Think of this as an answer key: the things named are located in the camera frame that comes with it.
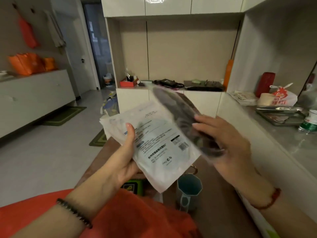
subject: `green floor mat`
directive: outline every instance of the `green floor mat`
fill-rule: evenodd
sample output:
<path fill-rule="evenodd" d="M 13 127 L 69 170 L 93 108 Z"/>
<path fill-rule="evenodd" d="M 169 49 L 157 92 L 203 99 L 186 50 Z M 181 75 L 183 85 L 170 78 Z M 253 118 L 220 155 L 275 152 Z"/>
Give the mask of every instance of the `green floor mat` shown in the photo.
<path fill-rule="evenodd" d="M 96 135 L 96 137 L 94 137 L 93 140 L 89 143 L 89 146 L 103 147 L 106 142 L 107 142 L 107 138 L 106 138 L 106 135 L 105 135 L 105 131 L 102 129 Z"/>
<path fill-rule="evenodd" d="M 68 120 L 79 114 L 81 111 L 83 111 L 85 108 L 87 107 L 62 107 L 45 117 L 40 124 L 47 126 L 61 126 L 65 124 Z"/>

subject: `stainless steel tray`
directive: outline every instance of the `stainless steel tray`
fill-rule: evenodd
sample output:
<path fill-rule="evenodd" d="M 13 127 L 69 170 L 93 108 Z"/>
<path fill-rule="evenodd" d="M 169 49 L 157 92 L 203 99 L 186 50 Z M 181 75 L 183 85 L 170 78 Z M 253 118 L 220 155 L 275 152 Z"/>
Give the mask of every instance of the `stainless steel tray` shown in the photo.
<path fill-rule="evenodd" d="M 274 126 L 299 126 L 306 117 L 305 110 L 288 106 L 257 106 L 256 113 Z"/>

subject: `right hand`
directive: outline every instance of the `right hand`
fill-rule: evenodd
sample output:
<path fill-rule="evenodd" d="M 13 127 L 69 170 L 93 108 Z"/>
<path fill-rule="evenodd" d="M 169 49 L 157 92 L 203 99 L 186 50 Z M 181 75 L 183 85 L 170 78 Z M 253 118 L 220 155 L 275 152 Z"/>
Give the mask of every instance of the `right hand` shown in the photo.
<path fill-rule="evenodd" d="M 193 127 L 215 138 L 217 144 L 226 150 L 214 166 L 227 182 L 239 189 L 244 182 L 257 175 L 251 161 L 250 142 L 231 124 L 218 116 L 196 115 L 195 119 L 199 123 L 194 123 Z"/>

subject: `stack of papers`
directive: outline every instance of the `stack of papers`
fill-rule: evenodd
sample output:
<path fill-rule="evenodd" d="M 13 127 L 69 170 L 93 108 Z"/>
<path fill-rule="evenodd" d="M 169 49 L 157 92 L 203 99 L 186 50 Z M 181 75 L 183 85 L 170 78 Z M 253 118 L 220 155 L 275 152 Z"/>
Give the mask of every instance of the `stack of papers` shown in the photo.
<path fill-rule="evenodd" d="M 229 94 L 243 106 L 256 106 L 258 101 L 258 98 L 252 92 L 234 91 Z"/>

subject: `red canister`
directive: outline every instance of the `red canister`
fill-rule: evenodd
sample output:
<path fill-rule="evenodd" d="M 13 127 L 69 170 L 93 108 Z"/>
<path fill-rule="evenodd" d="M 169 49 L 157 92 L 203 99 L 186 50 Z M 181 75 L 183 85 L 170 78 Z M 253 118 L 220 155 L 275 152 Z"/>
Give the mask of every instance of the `red canister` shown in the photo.
<path fill-rule="evenodd" d="M 256 89 L 255 95 L 256 97 L 260 97 L 262 93 L 268 93 L 270 91 L 270 86 L 273 85 L 275 79 L 275 73 L 265 72 L 261 80 L 259 81 L 259 85 Z"/>

